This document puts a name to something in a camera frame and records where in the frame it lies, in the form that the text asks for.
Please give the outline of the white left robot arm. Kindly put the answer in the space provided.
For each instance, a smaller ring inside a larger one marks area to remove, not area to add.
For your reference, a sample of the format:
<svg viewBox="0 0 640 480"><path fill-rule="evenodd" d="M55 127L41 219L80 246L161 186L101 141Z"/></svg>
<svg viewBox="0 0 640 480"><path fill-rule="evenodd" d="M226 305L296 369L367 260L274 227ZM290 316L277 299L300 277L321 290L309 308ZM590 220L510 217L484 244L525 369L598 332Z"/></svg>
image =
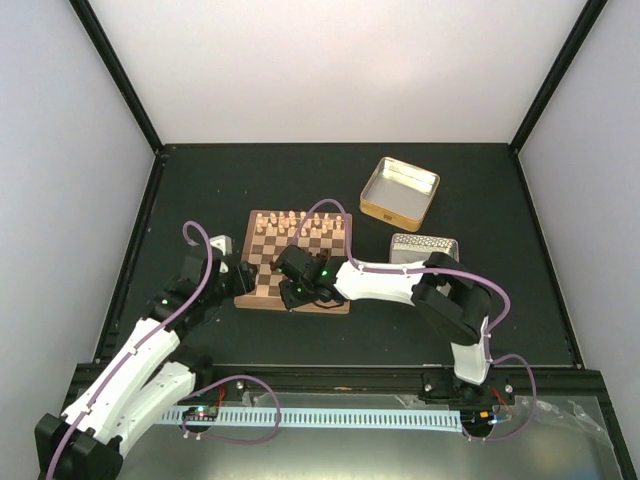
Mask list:
<svg viewBox="0 0 640 480"><path fill-rule="evenodd" d="M212 359L185 345L206 313L251 292L255 266L225 235L193 243L181 271L154 295L97 379L59 416L35 427L43 479L114 479L139 438L170 407L214 388Z"/></svg>

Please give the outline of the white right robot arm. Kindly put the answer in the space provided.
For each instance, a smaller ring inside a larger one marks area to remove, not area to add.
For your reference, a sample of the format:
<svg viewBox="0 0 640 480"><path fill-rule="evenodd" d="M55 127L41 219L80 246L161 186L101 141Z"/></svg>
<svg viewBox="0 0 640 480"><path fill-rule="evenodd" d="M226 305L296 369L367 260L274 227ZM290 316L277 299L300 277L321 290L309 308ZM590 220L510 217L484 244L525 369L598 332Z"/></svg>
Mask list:
<svg viewBox="0 0 640 480"><path fill-rule="evenodd" d="M313 255L289 245L270 267L284 276L279 292L288 310L357 300L415 308L451 345L457 396L476 403L490 392L487 334L491 296L479 277L452 257L437 252L423 262L363 263L347 257Z"/></svg>

